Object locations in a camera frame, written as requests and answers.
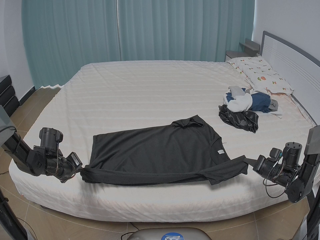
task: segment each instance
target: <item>black garment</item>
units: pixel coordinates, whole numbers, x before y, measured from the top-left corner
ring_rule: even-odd
[[[223,122],[234,126],[238,129],[243,129],[255,133],[258,130],[259,116],[252,112],[231,112],[227,105],[219,106],[219,117]]]
[[[247,174],[245,156],[230,160],[221,137],[202,118],[93,137],[89,183],[154,185],[209,180],[212,185]]]

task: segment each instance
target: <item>white patterned pillow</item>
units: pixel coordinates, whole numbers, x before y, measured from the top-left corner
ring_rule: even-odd
[[[244,74],[253,88],[262,88],[271,93],[291,94],[293,88],[284,77],[275,72],[266,60],[259,57],[239,57],[228,60],[240,74]]]

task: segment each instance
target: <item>curtain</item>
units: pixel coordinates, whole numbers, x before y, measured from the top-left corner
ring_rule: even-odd
[[[251,40],[254,0],[118,0],[122,60],[223,62]]]
[[[22,0],[34,86],[63,85],[91,62],[120,61],[117,0]]]

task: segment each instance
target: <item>white headboard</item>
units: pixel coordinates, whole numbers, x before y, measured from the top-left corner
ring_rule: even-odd
[[[320,61],[267,31],[263,31],[260,55],[294,88],[293,98],[319,125]]]

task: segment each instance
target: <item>bed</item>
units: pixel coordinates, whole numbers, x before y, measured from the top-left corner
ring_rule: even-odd
[[[276,39],[271,39],[264,38],[262,56],[266,59],[268,53],[273,57],[277,54],[277,49],[270,52],[266,49],[267,46],[274,47],[272,44]],[[276,59],[270,62],[273,67],[276,63]],[[281,74],[288,78],[290,72]],[[305,146],[309,129],[319,120],[315,118],[313,108],[310,110],[309,103],[298,103],[286,94],[272,95],[283,109],[283,118],[258,112],[259,129],[254,134],[229,126],[218,116],[222,96],[228,86],[233,85],[250,87],[228,62],[91,63],[83,66],[62,87],[24,140],[30,146],[38,145],[42,127],[58,129],[64,135],[59,146],[62,153],[67,156],[74,151],[86,165],[90,160],[93,135],[168,125],[198,114],[222,137],[231,159],[241,155],[253,159],[259,154],[268,156],[272,147],[282,149],[290,141]],[[73,216],[100,221],[217,221],[287,199],[285,194],[276,199],[269,198],[262,178],[251,168],[248,175],[241,174],[214,186],[208,181],[156,186],[89,184],[82,181],[80,174],[62,184],[54,177],[33,177],[23,173],[13,161],[9,172],[19,193],[29,200]],[[319,179],[317,173],[314,182]],[[273,186],[268,191],[275,196],[282,193],[283,188]]]

